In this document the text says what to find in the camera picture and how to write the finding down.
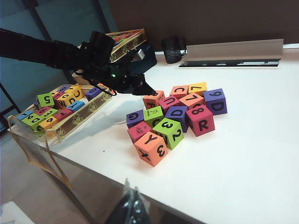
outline white table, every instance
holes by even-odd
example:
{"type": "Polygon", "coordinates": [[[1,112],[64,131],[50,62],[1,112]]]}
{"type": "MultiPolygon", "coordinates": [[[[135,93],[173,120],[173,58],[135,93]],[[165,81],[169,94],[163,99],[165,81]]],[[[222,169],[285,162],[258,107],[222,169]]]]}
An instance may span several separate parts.
{"type": "Polygon", "coordinates": [[[228,114],[214,116],[215,131],[189,129],[153,168],[127,134],[142,97],[119,94],[51,150],[205,223],[299,223],[299,49],[273,69],[175,69],[157,58],[146,80],[166,96],[175,85],[223,88],[228,114]]]}

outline foam block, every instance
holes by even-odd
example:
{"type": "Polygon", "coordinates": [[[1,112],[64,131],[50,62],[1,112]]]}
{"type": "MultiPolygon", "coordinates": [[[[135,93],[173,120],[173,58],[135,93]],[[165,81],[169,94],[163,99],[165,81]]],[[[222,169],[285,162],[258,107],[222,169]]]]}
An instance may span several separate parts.
{"type": "Polygon", "coordinates": [[[187,96],[179,99],[188,109],[205,104],[205,99],[197,93],[190,93],[187,96]]]}
{"type": "Polygon", "coordinates": [[[72,110],[73,112],[79,110],[81,107],[85,105],[82,101],[75,101],[74,103],[68,105],[66,108],[72,110]]]}
{"type": "Polygon", "coordinates": [[[91,90],[89,90],[85,93],[85,96],[86,96],[88,101],[91,101],[93,98],[95,98],[101,92],[102,92],[102,90],[99,90],[98,88],[93,87],[91,90]]]}
{"type": "Polygon", "coordinates": [[[181,106],[182,105],[182,103],[177,98],[175,98],[174,96],[169,96],[165,99],[161,99],[161,100],[158,101],[158,103],[161,106],[164,114],[167,113],[168,109],[171,106],[181,106]]]}
{"type": "Polygon", "coordinates": [[[24,111],[23,113],[21,113],[17,119],[18,120],[23,120],[25,117],[29,116],[30,114],[32,114],[32,111],[24,111]]]}
{"type": "Polygon", "coordinates": [[[206,83],[193,83],[189,85],[189,94],[197,93],[200,96],[204,96],[204,92],[206,91],[206,83]]]}
{"type": "Polygon", "coordinates": [[[184,133],[188,130],[188,124],[186,122],[186,111],[188,110],[187,106],[171,106],[165,117],[171,120],[176,120],[181,123],[182,130],[184,133]]]}
{"type": "Polygon", "coordinates": [[[128,134],[133,143],[137,142],[146,132],[150,132],[151,127],[144,121],[128,129],[128,134]]]}
{"type": "Polygon", "coordinates": [[[54,100],[53,100],[51,93],[37,95],[36,100],[38,102],[39,108],[42,108],[45,106],[49,106],[49,107],[54,106],[54,100]]]}
{"type": "Polygon", "coordinates": [[[168,154],[163,138],[151,132],[143,135],[134,145],[140,159],[153,167],[168,154]]]}
{"type": "Polygon", "coordinates": [[[42,121],[39,125],[43,128],[43,130],[48,130],[48,129],[52,128],[58,122],[59,122],[59,120],[57,120],[53,116],[50,116],[46,120],[42,121]]]}
{"type": "Polygon", "coordinates": [[[150,108],[159,106],[158,101],[161,99],[165,99],[165,95],[164,95],[163,91],[157,90],[156,94],[154,96],[148,95],[148,96],[144,96],[142,99],[143,99],[145,108],[150,109],[150,108]]]}
{"type": "Polygon", "coordinates": [[[175,146],[184,138],[181,124],[178,121],[164,118],[152,130],[157,135],[164,138],[168,148],[174,149],[175,146]]]}
{"type": "Polygon", "coordinates": [[[195,136],[215,130],[213,114],[205,105],[190,109],[186,114],[187,122],[195,136]]]}
{"type": "Polygon", "coordinates": [[[143,114],[145,123],[151,128],[156,126],[164,118],[161,106],[147,109],[143,111],[143,114]]]}
{"type": "Polygon", "coordinates": [[[222,89],[206,91],[204,93],[206,106],[213,115],[227,113],[225,95],[222,89]]]}
{"type": "Polygon", "coordinates": [[[137,125],[144,120],[143,110],[135,111],[127,114],[127,126],[128,128],[137,125]]]}
{"type": "Polygon", "coordinates": [[[73,111],[64,108],[64,109],[60,110],[57,114],[55,114],[54,117],[57,120],[61,121],[65,118],[67,118],[68,116],[70,116],[72,113],[73,113],[73,111]]]}
{"type": "Polygon", "coordinates": [[[189,86],[188,85],[179,85],[174,86],[170,92],[170,96],[174,96],[177,99],[181,99],[188,95],[189,86]]]}

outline dark mug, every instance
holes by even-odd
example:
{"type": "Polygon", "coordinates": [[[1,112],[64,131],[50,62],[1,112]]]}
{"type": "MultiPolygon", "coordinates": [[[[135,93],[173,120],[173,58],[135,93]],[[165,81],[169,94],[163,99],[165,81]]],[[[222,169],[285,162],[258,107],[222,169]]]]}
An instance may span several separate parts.
{"type": "Polygon", "coordinates": [[[186,54],[186,42],[184,38],[178,38],[177,36],[171,36],[161,41],[164,51],[165,60],[168,64],[179,62],[182,56],[186,54]]]}

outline lime green block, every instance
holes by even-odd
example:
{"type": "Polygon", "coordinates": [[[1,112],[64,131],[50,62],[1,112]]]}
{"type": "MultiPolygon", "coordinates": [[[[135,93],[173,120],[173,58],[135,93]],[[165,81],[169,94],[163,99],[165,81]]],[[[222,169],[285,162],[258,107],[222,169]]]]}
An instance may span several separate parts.
{"type": "Polygon", "coordinates": [[[39,126],[39,123],[41,123],[43,120],[45,120],[44,117],[38,116],[37,114],[33,113],[25,117],[22,122],[28,125],[33,131],[37,132],[42,130],[42,128],[39,126]]]}
{"type": "Polygon", "coordinates": [[[174,149],[175,146],[184,138],[181,123],[175,120],[164,118],[154,128],[155,134],[164,138],[168,148],[174,149]]]}
{"type": "Polygon", "coordinates": [[[53,107],[55,104],[51,93],[37,95],[36,100],[38,102],[39,108],[45,106],[53,107]]]}
{"type": "Polygon", "coordinates": [[[143,111],[144,121],[151,128],[156,126],[163,118],[163,112],[161,106],[156,106],[148,110],[143,111]]]}
{"type": "Polygon", "coordinates": [[[41,117],[47,119],[47,118],[55,115],[57,112],[58,112],[58,110],[51,108],[46,113],[42,114],[41,117]]]}

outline tray of blocks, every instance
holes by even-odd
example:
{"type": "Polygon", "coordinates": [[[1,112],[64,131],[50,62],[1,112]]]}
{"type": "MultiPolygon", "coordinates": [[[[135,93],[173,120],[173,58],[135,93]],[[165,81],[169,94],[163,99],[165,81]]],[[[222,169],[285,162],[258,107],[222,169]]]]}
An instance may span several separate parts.
{"type": "Polygon", "coordinates": [[[207,90],[206,83],[174,86],[144,96],[146,110],[127,114],[128,134],[143,161],[156,166],[184,139],[188,128],[196,137],[215,130],[214,116],[227,113],[222,89],[207,90]]]}
{"type": "Polygon", "coordinates": [[[47,131],[61,140],[111,97],[91,85],[61,85],[50,93],[38,95],[36,102],[15,118],[18,124],[26,127],[24,130],[38,137],[44,136],[47,131]]]}

